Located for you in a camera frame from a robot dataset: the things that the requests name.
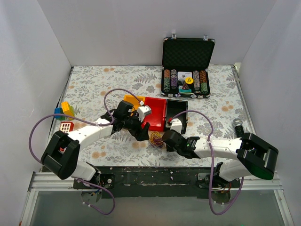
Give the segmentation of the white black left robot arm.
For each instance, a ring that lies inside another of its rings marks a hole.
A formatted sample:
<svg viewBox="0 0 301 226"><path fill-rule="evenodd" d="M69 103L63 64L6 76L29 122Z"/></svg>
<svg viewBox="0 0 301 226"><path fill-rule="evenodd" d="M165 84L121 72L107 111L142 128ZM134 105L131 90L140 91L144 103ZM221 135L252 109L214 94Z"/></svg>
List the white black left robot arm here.
<svg viewBox="0 0 301 226"><path fill-rule="evenodd" d="M137 141L149 140L150 124L143 121L151 114L151 108L147 105L137 110L133 108L133 104L123 100L116 109L109 110L92 124L69 133L57 131L43 153L42 165L62 180L80 178L89 188L96 188L100 183L100 171L91 163L79 161L79 153L122 129L128 130Z"/></svg>

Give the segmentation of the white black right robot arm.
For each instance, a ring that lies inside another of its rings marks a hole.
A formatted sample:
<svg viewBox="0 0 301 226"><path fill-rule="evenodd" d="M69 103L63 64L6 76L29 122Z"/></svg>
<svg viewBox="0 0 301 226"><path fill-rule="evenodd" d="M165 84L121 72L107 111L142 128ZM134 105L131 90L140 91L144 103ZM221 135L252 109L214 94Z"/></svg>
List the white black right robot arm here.
<svg viewBox="0 0 301 226"><path fill-rule="evenodd" d="M230 162L222 163L218 172L213 174L213 183L218 187L250 175L264 180L274 178L279 151L253 133L245 133L242 138L208 142L199 137L185 138L180 133L169 130L163 135L162 141L168 150L187 159L211 156L230 159Z"/></svg>

